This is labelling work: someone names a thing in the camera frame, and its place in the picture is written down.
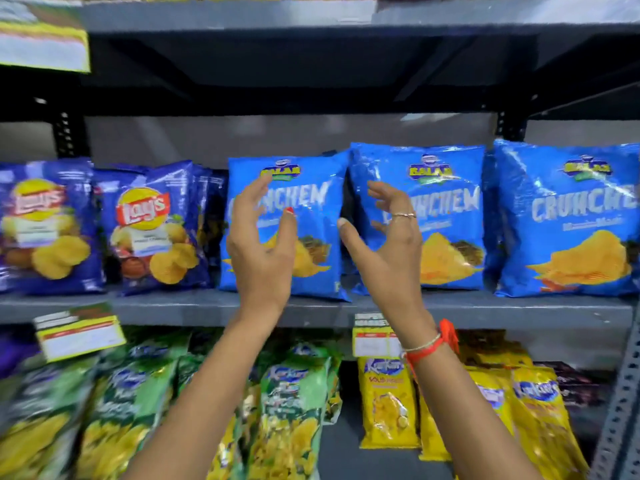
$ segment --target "price tag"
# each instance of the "price tag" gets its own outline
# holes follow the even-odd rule
[[[107,303],[71,308],[37,317],[33,322],[47,362],[126,343],[120,322]]]
[[[359,313],[353,328],[353,356],[398,358],[402,354],[400,341],[380,313]]]
[[[0,0],[0,64],[90,72],[79,0]]]

